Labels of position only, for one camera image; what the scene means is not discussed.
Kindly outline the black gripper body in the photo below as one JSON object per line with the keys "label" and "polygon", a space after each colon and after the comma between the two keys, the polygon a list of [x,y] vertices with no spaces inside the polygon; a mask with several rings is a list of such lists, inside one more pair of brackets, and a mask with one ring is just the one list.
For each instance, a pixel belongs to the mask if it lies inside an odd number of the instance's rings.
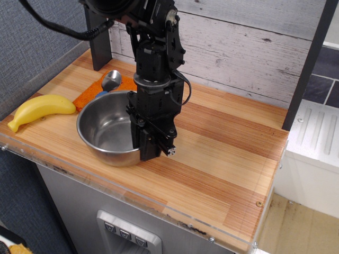
{"label": "black gripper body", "polygon": [[184,81],[133,81],[137,85],[137,92],[128,94],[128,113],[131,121],[142,119],[145,121],[144,128],[160,132],[168,138],[176,138],[174,118],[181,111]]}

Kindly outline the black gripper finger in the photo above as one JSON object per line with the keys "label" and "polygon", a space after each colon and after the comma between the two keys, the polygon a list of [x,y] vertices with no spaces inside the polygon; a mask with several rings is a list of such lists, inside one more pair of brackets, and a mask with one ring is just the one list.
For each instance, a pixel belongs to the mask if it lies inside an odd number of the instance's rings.
{"label": "black gripper finger", "polygon": [[144,120],[131,121],[131,134],[133,147],[138,148],[141,151],[142,144],[140,141],[142,130],[145,126]]}
{"label": "black gripper finger", "polygon": [[142,129],[140,131],[139,148],[141,161],[148,161],[160,156],[163,152],[166,156],[176,153],[173,145],[173,138],[168,138],[152,129]]}

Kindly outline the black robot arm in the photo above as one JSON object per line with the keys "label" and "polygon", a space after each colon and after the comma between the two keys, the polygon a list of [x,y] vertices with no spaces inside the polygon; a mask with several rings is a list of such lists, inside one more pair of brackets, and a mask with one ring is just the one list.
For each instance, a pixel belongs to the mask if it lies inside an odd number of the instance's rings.
{"label": "black robot arm", "polygon": [[134,148],[140,159],[171,155],[177,136],[175,117],[182,105],[188,80],[178,71],[185,62],[179,37],[179,16],[174,1],[81,1],[106,19],[125,24],[130,35],[137,91],[129,92],[127,112]]}

